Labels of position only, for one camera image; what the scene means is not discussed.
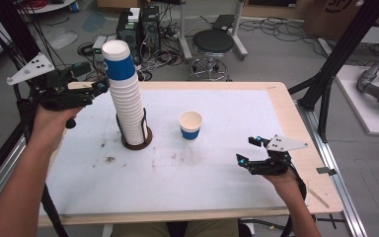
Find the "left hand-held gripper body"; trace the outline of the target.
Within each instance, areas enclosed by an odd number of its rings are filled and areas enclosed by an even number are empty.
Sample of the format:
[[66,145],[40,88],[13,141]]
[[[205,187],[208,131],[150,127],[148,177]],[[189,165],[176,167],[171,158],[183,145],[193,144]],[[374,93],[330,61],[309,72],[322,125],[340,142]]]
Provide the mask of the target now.
[[30,85],[29,99],[49,111],[64,111],[92,104],[92,82],[77,82],[69,71],[60,71],[41,52],[17,73],[7,79],[16,86],[22,82]]

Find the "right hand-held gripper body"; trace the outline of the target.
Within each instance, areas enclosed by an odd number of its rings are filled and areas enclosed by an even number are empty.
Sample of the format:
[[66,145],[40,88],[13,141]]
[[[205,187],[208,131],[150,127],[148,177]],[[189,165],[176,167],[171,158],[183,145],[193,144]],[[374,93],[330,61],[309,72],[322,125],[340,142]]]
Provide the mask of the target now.
[[307,142],[276,134],[267,139],[267,146],[264,147],[268,157],[262,161],[249,161],[248,171],[252,175],[282,175],[293,167],[289,152],[307,147]]

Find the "stack of white paper cups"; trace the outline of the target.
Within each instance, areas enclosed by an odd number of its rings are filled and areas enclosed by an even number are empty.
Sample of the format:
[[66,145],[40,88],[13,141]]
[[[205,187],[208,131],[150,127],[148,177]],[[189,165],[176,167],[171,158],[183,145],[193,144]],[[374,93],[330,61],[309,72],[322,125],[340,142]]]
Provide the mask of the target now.
[[124,130],[132,128],[143,117],[138,76],[128,44],[119,39],[102,47],[104,66],[110,79],[110,92],[116,116]]

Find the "single blue banded paper cup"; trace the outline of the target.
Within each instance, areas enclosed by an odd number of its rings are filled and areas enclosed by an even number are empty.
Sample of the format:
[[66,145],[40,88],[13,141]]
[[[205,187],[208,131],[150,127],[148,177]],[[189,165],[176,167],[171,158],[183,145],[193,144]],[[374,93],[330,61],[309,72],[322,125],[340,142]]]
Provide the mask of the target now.
[[195,140],[200,132],[202,116],[195,111],[184,112],[179,118],[179,125],[183,139]]

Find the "brown cup holder black rods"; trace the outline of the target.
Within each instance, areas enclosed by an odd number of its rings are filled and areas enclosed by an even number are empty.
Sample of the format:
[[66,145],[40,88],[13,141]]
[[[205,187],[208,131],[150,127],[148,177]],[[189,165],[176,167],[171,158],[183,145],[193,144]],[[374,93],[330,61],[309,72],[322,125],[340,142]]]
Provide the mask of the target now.
[[122,145],[129,150],[142,150],[147,147],[153,138],[153,132],[147,124],[146,109],[143,109],[143,117],[132,128],[123,129],[119,118],[115,117],[120,131]]

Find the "person's left hand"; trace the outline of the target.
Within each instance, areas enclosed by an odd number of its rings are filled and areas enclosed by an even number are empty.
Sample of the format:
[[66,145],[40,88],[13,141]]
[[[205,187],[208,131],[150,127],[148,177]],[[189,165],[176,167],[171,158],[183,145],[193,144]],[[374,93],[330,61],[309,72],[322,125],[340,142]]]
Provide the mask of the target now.
[[51,155],[59,146],[67,121],[75,119],[81,110],[79,107],[53,112],[38,106],[28,147],[37,154]]

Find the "small silver device box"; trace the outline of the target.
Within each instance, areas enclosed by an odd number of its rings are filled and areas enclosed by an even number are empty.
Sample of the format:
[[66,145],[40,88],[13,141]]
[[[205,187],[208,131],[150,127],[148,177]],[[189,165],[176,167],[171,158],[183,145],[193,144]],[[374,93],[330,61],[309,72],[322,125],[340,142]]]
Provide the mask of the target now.
[[93,52],[95,54],[101,54],[102,53],[102,47],[106,41],[107,41],[107,36],[97,37],[96,41],[94,42],[94,44],[92,46]]

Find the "small grey metal piece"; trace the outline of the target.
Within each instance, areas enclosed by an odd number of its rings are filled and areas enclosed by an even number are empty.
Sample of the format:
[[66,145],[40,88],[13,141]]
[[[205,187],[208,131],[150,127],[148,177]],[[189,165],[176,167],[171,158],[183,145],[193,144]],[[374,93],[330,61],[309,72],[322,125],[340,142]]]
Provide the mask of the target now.
[[320,167],[316,168],[316,170],[319,174],[328,174],[329,176],[337,174],[337,171],[335,169],[331,169],[329,167]]

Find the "white table mat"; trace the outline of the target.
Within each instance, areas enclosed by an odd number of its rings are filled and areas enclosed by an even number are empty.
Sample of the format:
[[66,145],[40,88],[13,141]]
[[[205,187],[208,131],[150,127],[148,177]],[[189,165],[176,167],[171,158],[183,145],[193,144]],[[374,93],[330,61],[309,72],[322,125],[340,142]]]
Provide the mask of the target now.
[[[47,175],[61,214],[130,214],[276,207],[272,184],[237,163],[264,160],[249,137],[281,134],[265,90],[144,90],[151,143],[132,151],[120,141],[113,99],[104,94],[76,118]],[[195,111],[202,125],[183,139],[179,118]]]

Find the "thin wooden stick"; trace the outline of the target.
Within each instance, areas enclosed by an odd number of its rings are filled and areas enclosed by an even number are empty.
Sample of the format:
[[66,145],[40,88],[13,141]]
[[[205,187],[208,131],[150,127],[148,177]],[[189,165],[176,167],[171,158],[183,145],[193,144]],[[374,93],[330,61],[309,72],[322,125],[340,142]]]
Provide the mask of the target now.
[[330,205],[324,201],[324,199],[319,196],[315,191],[310,188],[307,188],[308,193],[310,193],[315,199],[317,199],[325,208],[330,208]]

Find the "black computer tower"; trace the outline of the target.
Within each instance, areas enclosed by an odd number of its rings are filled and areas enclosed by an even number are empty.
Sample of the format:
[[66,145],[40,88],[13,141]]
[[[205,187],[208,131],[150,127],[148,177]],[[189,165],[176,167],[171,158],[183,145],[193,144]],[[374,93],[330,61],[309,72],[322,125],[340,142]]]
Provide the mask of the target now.
[[118,18],[116,38],[128,44],[130,55],[135,64],[141,63],[141,27],[139,23],[139,8],[126,8]]
[[143,41],[153,51],[160,48],[159,13],[158,6],[147,6],[141,14]]

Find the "white floor board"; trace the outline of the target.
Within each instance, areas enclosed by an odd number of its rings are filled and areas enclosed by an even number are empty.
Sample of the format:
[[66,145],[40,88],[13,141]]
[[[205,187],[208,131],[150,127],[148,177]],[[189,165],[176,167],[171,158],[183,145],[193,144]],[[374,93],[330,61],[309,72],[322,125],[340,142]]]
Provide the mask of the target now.
[[345,65],[337,75],[337,82],[366,133],[379,135],[379,103],[356,89],[358,78],[365,70],[364,66]]

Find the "person's khaki pants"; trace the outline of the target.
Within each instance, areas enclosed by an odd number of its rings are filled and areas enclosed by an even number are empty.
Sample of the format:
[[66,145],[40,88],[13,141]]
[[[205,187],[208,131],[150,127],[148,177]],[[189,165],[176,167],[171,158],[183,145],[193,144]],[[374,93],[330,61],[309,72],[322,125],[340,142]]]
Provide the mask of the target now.
[[239,237],[237,219],[117,224],[112,237]]

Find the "cardboard box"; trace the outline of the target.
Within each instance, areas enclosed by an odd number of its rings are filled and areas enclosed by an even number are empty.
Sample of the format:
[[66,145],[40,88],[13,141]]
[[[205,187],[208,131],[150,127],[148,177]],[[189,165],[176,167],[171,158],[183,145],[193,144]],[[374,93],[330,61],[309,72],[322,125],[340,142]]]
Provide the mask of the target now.
[[310,37],[339,40],[363,3],[363,0],[314,0],[303,30]]

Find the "black frame post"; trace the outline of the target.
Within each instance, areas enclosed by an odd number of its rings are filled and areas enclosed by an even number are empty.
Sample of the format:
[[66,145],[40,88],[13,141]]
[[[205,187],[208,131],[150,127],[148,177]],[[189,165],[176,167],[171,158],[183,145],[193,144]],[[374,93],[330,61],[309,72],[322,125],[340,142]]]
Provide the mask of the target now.
[[[10,56],[18,70],[21,69],[21,63],[28,64],[39,54],[38,45],[36,44],[27,23],[20,15],[14,0],[0,0],[0,23],[9,35],[11,42],[18,53],[22,56],[18,59],[12,52],[11,47],[6,44],[0,37],[0,44],[4,51]],[[30,88],[30,93],[33,92],[39,76],[33,76],[27,79],[26,83]],[[29,94],[26,98],[21,96],[19,85],[13,86],[17,109],[20,115],[23,134],[26,140],[29,140],[34,127],[34,118],[37,112],[38,102],[34,96]]]
[[313,112],[321,101],[317,132],[327,143],[327,121],[332,84],[356,47],[361,43],[370,28],[379,17],[379,0],[364,0],[357,15],[353,18],[341,39],[331,52],[322,68],[310,79],[288,89],[290,95],[307,89],[305,95],[297,101],[307,112]]

